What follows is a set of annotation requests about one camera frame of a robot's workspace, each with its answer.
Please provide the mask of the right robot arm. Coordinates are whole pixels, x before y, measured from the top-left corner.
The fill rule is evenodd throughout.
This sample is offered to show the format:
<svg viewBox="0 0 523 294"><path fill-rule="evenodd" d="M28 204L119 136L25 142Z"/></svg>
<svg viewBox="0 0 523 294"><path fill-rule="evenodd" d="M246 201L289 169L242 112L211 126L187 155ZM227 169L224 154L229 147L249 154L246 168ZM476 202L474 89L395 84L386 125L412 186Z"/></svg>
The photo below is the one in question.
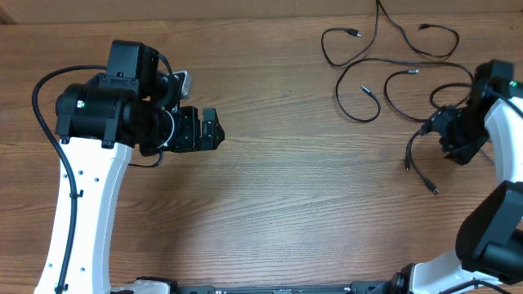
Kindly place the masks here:
<svg viewBox="0 0 523 294"><path fill-rule="evenodd" d="M464 166L492 145L492 188L458 229L454 246L432 260L410 263L364 293L504 293L522 281L522 84L514 65L490 60L469 83L452 82L433 92L465 88L462 105L438 105L414 138L435 133L446 159Z"/></svg>

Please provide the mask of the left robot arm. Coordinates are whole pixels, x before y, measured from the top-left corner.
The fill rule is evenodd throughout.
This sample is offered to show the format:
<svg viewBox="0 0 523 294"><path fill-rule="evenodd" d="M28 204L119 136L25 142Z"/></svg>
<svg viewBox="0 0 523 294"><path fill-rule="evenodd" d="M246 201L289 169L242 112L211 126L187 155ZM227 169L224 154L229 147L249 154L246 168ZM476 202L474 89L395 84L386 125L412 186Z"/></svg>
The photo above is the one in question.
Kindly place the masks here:
<svg viewBox="0 0 523 294"><path fill-rule="evenodd" d="M190 75L140 42L115 40L107 65L56 101L45 135L60 158L56 213L38 293L112 293L110 245L118 193L132 152L215 150L225 138L217 111L181 106Z"/></svg>

